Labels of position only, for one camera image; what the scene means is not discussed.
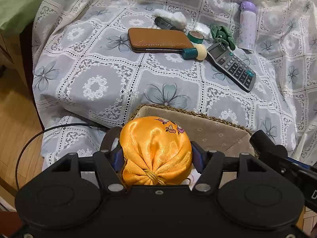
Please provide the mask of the white plush keychain toy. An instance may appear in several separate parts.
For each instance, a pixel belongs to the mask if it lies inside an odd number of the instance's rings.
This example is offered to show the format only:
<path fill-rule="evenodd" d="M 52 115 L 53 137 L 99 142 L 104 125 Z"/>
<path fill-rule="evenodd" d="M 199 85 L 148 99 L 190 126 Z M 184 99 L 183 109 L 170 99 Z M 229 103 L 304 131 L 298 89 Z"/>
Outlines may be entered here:
<path fill-rule="evenodd" d="M 183 30 L 187 26 L 187 19 L 182 12 L 168 12 L 163 9 L 155 9 L 153 15 L 169 20 L 179 30 Z"/>

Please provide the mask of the green tape roll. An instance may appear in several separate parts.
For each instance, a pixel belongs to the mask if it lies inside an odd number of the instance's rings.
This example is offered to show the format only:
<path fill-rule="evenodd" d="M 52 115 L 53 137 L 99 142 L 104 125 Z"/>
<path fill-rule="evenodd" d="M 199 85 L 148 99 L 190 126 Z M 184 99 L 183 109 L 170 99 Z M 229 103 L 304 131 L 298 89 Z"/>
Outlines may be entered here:
<path fill-rule="evenodd" d="M 202 44 L 202 42 L 204 41 L 204 36 L 201 33 L 193 30 L 187 33 L 187 37 L 191 42 L 195 44 Z"/>

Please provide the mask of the dark cylindrical tube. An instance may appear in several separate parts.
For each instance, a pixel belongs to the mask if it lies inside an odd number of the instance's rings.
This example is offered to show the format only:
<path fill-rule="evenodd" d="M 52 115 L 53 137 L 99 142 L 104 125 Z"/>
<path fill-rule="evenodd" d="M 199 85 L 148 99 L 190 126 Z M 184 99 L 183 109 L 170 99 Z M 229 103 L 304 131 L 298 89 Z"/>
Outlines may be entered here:
<path fill-rule="evenodd" d="M 155 18 L 154 23 L 163 30 L 177 30 L 176 26 L 173 25 L 169 20 L 159 16 Z"/>

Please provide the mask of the purple thermos bottle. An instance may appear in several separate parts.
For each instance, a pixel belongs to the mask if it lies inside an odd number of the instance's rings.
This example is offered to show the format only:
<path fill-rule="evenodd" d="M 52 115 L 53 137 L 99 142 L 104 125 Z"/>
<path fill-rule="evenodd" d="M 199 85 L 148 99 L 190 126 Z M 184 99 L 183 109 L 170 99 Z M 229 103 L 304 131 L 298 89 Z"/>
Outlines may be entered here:
<path fill-rule="evenodd" d="M 240 4 L 240 49 L 253 52 L 255 49 L 257 13 L 256 6 L 250 1 Z"/>

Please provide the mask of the green plush keychain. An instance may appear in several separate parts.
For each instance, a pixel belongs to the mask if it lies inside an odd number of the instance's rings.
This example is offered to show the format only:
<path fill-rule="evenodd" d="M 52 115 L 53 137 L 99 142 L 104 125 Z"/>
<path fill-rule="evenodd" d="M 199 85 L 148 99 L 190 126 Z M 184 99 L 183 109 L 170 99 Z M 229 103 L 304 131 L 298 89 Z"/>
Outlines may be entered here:
<path fill-rule="evenodd" d="M 211 35 L 215 42 L 219 43 L 222 48 L 229 48 L 234 51 L 236 48 L 235 40 L 231 31 L 224 25 L 214 24 L 211 26 Z"/>

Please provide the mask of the teal handled cream sponge puff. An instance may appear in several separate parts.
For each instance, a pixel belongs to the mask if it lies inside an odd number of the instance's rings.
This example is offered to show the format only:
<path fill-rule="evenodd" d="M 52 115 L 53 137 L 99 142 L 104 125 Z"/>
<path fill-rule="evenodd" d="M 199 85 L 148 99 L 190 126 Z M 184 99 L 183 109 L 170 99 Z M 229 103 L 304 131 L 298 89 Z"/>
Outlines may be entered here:
<path fill-rule="evenodd" d="M 207 49 L 202 44 L 194 44 L 193 48 L 185 48 L 182 50 L 184 60 L 196 59 L 203 61 L 207 57 Z"/>

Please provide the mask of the orange satin drawstring pouch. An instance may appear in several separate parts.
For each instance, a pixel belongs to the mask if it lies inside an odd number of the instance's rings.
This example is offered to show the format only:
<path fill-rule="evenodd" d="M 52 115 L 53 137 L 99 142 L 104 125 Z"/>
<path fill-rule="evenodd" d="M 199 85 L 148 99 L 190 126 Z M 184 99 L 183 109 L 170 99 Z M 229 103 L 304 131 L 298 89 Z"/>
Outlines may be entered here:
<path fill-rule="evenodd" d="M 133 119 L 120 132 L 127 186 L 179 185 L 192 170 L 192 147 L 174 121 L 148 116 Z"/>

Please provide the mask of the brown leather wallet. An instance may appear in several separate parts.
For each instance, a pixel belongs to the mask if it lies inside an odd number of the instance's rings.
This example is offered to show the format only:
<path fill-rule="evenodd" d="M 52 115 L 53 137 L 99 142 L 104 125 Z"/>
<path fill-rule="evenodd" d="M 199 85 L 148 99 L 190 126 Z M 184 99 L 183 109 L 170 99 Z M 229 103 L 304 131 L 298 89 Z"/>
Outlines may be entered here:
<path fill-rule="evenodd" d="M 128 29 L 128 38 L 132 51 L 136 53 L 181 53 L 183 49 L 194 48 L 185 33 L 177 30 L 134 27 Z"/>

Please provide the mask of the white and grey lace cloth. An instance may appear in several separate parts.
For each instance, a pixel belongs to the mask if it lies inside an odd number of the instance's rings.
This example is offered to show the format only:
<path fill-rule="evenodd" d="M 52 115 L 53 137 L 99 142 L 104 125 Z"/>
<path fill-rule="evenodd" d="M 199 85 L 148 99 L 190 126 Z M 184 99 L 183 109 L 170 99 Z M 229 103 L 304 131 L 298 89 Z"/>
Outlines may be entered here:
<path fill-rule="evenodd" d="M 186 30 L 221 24 L 240 42 L 245 0 L 43 0 L 33 27 L 33 92 L 44 127 L 92 120 L 127 123 L 141 104 L 215 116 L 263 130 L 288 154 L 316 163 L 316 5 L 256 4 L 252 53 L 236 56 L 256 73 L 250 93 L 207 61 L 135 53 L 128 30 L 153 28 L 154 10 L 182 12 Z"/>

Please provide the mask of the green embroidered pillow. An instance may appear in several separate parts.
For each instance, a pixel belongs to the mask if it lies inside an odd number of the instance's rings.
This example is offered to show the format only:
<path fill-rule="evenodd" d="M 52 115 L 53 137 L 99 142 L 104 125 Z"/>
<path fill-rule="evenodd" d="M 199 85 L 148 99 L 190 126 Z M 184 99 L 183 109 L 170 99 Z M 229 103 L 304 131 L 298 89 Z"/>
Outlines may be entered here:
<path fill-rule="evenodd" d="M 34 20 L 42 1 L 1 0 L 1 34 L 20 34 Z"/>

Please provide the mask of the clear packet of white pads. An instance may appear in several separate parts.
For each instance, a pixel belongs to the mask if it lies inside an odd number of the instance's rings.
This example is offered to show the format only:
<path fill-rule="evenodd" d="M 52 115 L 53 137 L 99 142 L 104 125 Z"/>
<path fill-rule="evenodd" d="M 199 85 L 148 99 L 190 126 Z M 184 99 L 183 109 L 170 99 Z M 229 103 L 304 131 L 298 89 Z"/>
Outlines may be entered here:
<path fill-rule="evenodd" d="M 212 37 L 211 28 L 203 23 L 196 23 L 194 31 L 200 33 L 206 40 L 210 40 Z"/>

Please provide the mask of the grey desk calculator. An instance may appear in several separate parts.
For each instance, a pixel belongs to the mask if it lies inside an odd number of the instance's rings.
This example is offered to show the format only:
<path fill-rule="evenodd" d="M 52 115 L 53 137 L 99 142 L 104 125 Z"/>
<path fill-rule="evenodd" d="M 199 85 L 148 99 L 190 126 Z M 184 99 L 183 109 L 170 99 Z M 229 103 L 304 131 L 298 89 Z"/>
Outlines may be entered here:
<path fill-rule="evenodd" d="M 256 73 L 231 50 L 221 43 L 213 44 L 207 48 L 207 60 L 243 91 L 251 92 Z"/>

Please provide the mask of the woven basket with floral lining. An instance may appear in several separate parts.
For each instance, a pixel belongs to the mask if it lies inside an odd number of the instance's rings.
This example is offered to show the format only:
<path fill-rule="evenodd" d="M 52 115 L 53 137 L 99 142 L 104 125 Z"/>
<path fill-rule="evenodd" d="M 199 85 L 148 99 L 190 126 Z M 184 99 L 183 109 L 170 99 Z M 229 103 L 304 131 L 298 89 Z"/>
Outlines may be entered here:
<path fill-rule="evenodd" d="M 251 155 L 255 153 L 249 142 L 251 132 L 243 126 L 230 121 L 176 109 L 170 106 L 159 105 L 139 106 L 131 116 L 130 121 L 148 116 L 161 117 L 174 121 L 185 130 L 190 142 L 195 141 L 206 151 L 220 151 L 229 157 L 238 157 L 242 152 L 247 152 Z M 123 150 L 119 142 L 122 128 L 123 127 L 114 127 L 110 129 L 100 145 L 101 151 L 109 152 L 112 158 L 111 160 L 115 163 L 119 163 L 117 172 L 121 179 L 121 171 L 125 164 Z M 190 184 L 193 184 L 197 179 L 198 172 L 192 164 L 191 173 L 186 180 L 188 180 Z"/>

